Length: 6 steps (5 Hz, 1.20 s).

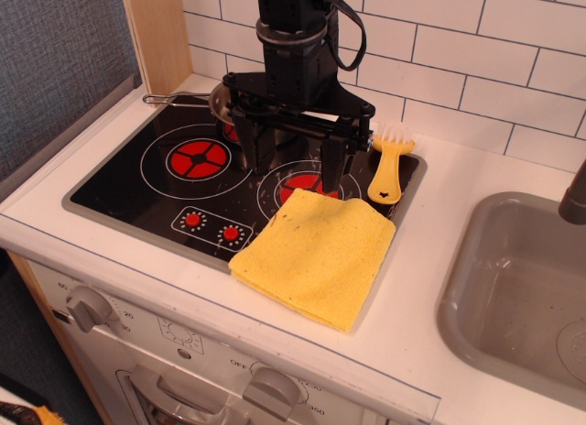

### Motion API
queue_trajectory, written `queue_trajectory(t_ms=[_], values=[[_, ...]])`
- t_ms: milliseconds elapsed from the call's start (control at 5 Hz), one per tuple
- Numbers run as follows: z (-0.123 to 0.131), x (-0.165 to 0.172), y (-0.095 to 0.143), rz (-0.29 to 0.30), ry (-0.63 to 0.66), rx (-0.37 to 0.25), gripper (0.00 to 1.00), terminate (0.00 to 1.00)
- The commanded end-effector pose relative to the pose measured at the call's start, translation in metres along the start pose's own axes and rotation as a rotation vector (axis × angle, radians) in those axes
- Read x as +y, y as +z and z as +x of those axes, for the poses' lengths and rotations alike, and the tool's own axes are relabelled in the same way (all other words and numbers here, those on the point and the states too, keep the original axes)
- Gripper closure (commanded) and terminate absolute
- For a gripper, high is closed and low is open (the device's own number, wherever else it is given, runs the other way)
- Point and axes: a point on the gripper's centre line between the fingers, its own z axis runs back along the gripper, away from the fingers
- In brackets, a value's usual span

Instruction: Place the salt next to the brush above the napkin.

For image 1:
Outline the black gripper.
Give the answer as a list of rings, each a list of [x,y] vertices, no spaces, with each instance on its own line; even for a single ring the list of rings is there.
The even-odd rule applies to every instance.
[[[337,191],[356,151],[371,146],[370,119],[374,106],[346,91],[338,70],[351,71],[362,61],[339,57],[339,31],[315,29],[288,33],[256,32],[263,44],[265,70],[230,72],[222,78],[231,91],[232,117],[247,167],[267,174],[276,155],[274,128],[321,139],[322,188]]]

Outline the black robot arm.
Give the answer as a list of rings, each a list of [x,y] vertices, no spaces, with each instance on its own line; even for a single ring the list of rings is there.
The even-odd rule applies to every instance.
[[[273,161],[278,130],[320,141],[322,187],[338,189],[359,151],[371,146],[375,108],[345,90],[339,71],[355,70],[367,38],[353,62],[339,56],[339,16],[364,25],[343,0],[257,0],[256,35],[263,45],[262,72],[227,73],[223,85],[244,159],[265,174]]]

